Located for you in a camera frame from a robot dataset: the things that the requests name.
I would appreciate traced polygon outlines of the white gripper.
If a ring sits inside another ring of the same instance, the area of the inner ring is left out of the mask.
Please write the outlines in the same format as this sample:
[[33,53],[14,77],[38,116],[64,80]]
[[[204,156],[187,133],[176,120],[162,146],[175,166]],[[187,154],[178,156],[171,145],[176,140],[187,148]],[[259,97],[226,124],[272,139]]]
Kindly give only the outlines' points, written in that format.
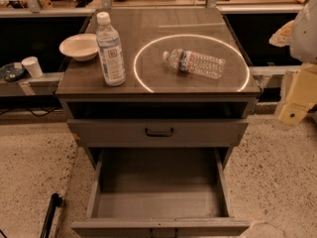
[[316,104],[317,65],[305,63],[291,75],[290,86],[277,113],[277,120],[285,126],[294,127]]

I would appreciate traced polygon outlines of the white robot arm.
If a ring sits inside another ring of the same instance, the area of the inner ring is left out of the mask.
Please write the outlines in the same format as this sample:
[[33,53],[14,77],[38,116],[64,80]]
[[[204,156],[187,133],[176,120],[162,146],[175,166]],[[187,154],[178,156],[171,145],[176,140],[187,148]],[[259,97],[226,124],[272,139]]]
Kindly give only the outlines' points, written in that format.
[[268,42],[280,48],[289,46],[290,55],[302,62],[277,110],[278,121],[293,127],[317,104],[317,0],[308,0],[295,19]]

